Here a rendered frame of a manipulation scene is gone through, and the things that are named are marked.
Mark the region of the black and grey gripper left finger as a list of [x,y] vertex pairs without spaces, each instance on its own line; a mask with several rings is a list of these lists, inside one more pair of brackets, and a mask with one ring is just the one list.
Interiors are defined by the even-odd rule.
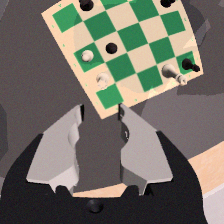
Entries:
[[82,121],[84,104],[79,104],[43,134],[38,134],[15,160],[1,190],[0,224],[5,224],[11,211],[25,200],[55,195],[58,185],[66,186],[73,197],[73,187],[79,181],[74,146],[79,140],[78,126]]

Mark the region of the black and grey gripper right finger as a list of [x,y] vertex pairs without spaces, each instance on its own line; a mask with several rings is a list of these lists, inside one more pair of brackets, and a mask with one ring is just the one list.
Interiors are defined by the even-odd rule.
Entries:
[[[124,117],[123,117],[124,116]],[[183,208],[195,224],[208,224],[198,177],[177,147],[123,103],[121,122],[120,181],[139,187],[139,195],[167,199]],[[128,140],[129,139],[129,140]]]

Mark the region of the green and white chessboard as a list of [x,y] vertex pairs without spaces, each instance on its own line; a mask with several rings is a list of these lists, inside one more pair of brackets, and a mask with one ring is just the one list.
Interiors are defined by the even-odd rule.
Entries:
[[[179,85],[162,75],[166,64],[187,81],[203,74],[181,0],[168,8],[160,0],[92,1],[93,9],[83,11],[78,0],[61,0],[42,16],[102,119],[117,113],[118,103],[130,107]],[[115,54],[106,52],[108,43],[117,45]],[[89,62],[82,61],[85,50],[93,53]],[[186,58],[200,71],[183,69]],[[109,76],[105,90],[96,81],[102,72]]]

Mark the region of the white pawn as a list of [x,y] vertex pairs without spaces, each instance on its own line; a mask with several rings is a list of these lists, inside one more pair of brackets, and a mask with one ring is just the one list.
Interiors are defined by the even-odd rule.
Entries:
[[89,62],[93,59],[93,53],[90,50],[85,50],[82,55],[82,61]]

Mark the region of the white rook chess piece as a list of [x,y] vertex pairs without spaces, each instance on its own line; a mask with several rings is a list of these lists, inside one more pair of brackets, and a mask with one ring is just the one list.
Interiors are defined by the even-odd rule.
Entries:
[[[107,80],[107,81],[106,81]],[[102,72],[102,73],[99,73],[96,77],[96,81],[97,81],[97,85],[98,85],[98,88],[101,89],[101,90],[104,90],[107,88],[107,82],[109,82],[109,76],[108,74]]]

